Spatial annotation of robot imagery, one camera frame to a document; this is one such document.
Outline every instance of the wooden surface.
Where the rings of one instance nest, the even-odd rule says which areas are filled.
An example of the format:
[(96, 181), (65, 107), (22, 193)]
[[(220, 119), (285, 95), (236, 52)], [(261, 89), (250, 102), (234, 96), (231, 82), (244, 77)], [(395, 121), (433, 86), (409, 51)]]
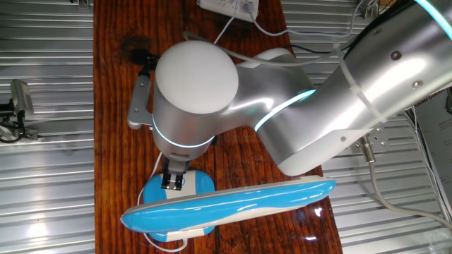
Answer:
[[(125, 228), (119, 218), (136, 205), (159, 151), (151, 132), (126, 123), (139, 67), (129, 61), (134, 48), (163, 54), (188, 30), (213, 41), (229, 18), (201, 10), (195, 0), (96, 0), (94, 22), (95, 242), (97, 253), (161, 253)], [(278, 0), (261, 0), (258, 22), (272, 32), (285, 29)], [(288, 45), (287, 35), (268, 37), (235, 20), (220, 45), (253, 56)], [(207, 172), (217, 190), (288, 180), (251, 128), (237, 128), (191, 163)], [(322, 175), (320, 167), (309, 174)], [(181, 242), (160, 243), (177, 248)], [(328, 198), (308, 207), (217, 226), (190, 239), (183, 253), (341, 253)]]

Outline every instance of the corrugated metal wall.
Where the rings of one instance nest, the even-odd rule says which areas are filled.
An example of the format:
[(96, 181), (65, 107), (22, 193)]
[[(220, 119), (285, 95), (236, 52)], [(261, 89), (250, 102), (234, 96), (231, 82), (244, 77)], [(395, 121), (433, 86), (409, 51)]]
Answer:
[(0, 253), (94, 252), (93, 8), (76, 2), (0, 1), (0, 103), (27, 82), (42, 136), (0, 144)]
[[(357, 0), (282, 0), (287, 27), (292, 30), (347, 32)], [(339, 39), (346, 43), (371, 20), (355, 18), (353, 35)], [(332, 50), (327, 37), (290, 35), (293, 44), (319, 51)], [(299, 60), (318, 56), (294, 49)], [(317, 85), (338, 66), (337, 58), (304, 67)], [(441, 213), (426, 164), (415, 140), (414, 128), (404, 116), (381, 126), (378, 133), (386, 149), (376, 155), (376, 172), (381, 192), (394, 205)], [(376, 201), (369, 167), (356, 147), (350, 147), (322, 165), (326, 176), (338, 185), (331, 204), (344, 253), (449, 253), (450, 232), (431, 219), (392, 212)]]
[[(36, 115), (27, 123), (43, 136), (31, 144), (0, 144), (0, 253), (94, 252), (90, 3), (89, 10), (79, 10), (69, 0), (0, 0), (0, 103), (10, 97), (12, 79), (28, 82)], [(356, 1), (291, 0), (282, 6), (289, 28), (345, 32)], [(357, 18), (353, 33), (369, 21)], [(291, 40), (331, 50), (323, 37)], [(300, 60), (316, 57), (295, 52)], [(321, 84), (337, 65), (331, 58), (305, 71)], [(438, 212), (410, 124), (399, 116), (382, 129), (390, 147), (377, 155), (383, 193), (395, 204)], [(367, 166), (353, 151), (323, 165), (325, 175), (338, 180), (331, 201), (346, 253), (425, 253), (450, 246), (437, 223), (392, 213), (375, 202)]]

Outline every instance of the metal clamp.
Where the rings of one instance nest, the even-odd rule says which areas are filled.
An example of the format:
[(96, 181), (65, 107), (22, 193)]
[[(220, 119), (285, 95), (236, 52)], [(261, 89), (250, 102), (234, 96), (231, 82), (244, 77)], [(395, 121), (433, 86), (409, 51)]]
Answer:
[(89, 9), (90, 8), (89, 0), (78, 0), (78, 8)]
[(150, 80), (146, 75), (140, 75), (133, 87), (132, 100), (130, 101), (127, 123), (130, 128), (138, 130), (142, 125), (153, 127), (153, 115), (148, 112), (150, 93)]
[(180, 162), (173, 159), (163, 158), (162, 163), (162, 189), (180, 191), (182, 189), (184, 174), (189, 169), (190, 161)]

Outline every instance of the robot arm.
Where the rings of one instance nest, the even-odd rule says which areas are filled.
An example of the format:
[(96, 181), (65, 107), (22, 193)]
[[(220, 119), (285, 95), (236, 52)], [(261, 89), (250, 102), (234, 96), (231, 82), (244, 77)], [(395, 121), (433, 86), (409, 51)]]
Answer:
[[(182, 42), (166, 51), (155, 72), (153, 115), (132, 121), (136, 111), (131, 107), (128, 117), (129, 124), (139, 123), (135, 128), (153, 127), (155, 144), (169, 160), (162, 187), (180, 190), (189, 162), (207, 150), (215, 135), (239, 126), (254, 128), (284, 174), (303, 174), (448, 87), (452, 4), (430, 4), (433, 14), (414, 1), (398, 5), (358, 36), (341, 67), (318, 90), (300, 67), (235, 66), (206, 42)], [(284, 49), (256, 58), (296, 61)], [(149, 91), (150, 83), (142, 88)], [(131, 104), (141, 100), (145, 107), (147, 97), (135, 90)]]

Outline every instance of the glowing blue ring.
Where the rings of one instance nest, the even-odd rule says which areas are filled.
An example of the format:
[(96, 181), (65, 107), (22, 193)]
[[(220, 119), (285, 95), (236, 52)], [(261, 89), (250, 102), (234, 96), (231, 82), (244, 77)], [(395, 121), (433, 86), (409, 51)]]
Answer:
[(452, 40), (452, 27), (447, 20), (439, 13), (439, 11), (432, 6), (427, 0), (415, 0), (422, 8), (424, 8), (432, 18), (443, 28), (444, 32)]
[(302, 92), (301, 94), (288, 99), (287, 101), (283, 102), (282, 104), (279, 104), (274, 109), (272, 109), (268, 114), (266, 114), (257, 124), (254, 126), (254, 130), (257, 132), (257, 130), (265, 123), (267, 120), (272, 118), (274, 115), (276, 115), (279, 111), (285, 109), (286, 107), (290, 106), (291, 104), (294, 104), (295, 102), (298, 102), (300, 100), (306, 99), (309, 95), (312, 95), (316, 90), (307, 90), (306, 92)]
[(170, 144), (172, 144), (172, 145), (175, 145), (175, 146), (178, 146), (178, 147), (182, 147), (182, 148), (196, 148), (196, 147), (201, 147), (201, 146), (203, 146), (203, 145), (205, 145), (205, 144), (208, 144), (208, 143), (209, 143), (210, 141), (212, 141), (212, 139), (215, 137), (215, 136), (213, 136), (213, 137), (210, 138), (209, 140), (207, 140), (207, 141), (205, 141), (204, 143), (199, 144), (199, 145), (181, 145), (181, 144), (172, 142), (171, 140), (167, 139), (167, 137), (165, 137), (165, 136), (159, 131), (159, 129), (157, 128), (157, 125), (155, 125), (154, 116), (153, 116), (153, 123), (154, 123), (154, 128), (155, 128), (155, 130), (162, 136), (162, 138), (163, 138), (164, 140), (168, 141), (168, 143), (170, 143)]

